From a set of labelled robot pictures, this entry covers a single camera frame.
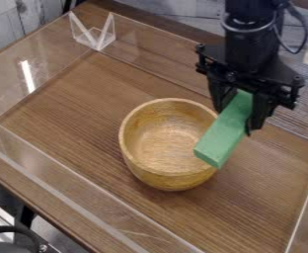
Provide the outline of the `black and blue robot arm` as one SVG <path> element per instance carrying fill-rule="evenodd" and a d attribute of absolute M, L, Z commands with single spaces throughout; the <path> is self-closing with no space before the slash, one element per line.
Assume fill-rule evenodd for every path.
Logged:
<path fill-rule="evenodd" d="M 304 86 L 278 55 L 281 49 L 300 52 L 281 40 L 285 15 L 306 24 L 290 0 L 225 0 L 224 42 L 195 46 L 195 71 L 206 76 L 214 109 L 224 111 L 241 91 L 252 95 L 245 132 L 262 127 L 276 108 L 294 108 Z"/>

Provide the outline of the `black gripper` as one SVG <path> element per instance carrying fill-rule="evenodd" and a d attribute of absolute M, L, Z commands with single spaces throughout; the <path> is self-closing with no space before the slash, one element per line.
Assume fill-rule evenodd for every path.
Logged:
<path fill-rule="evenodd" d="M 293 109 L 304 81 L 281 61 L 278 49 L 297 53 L 281 41 L 281 21 L 269 19 L 238 23 L 222 22 L 225 40 L 218 44 L 199 43 L 195 71 L 206 76 L 207 90 L 217 113 L 226 108 L 238 91 L 252 97 L 252 111 L 245 122 L 245 133 L 262 127 L 277 106 Z"/>

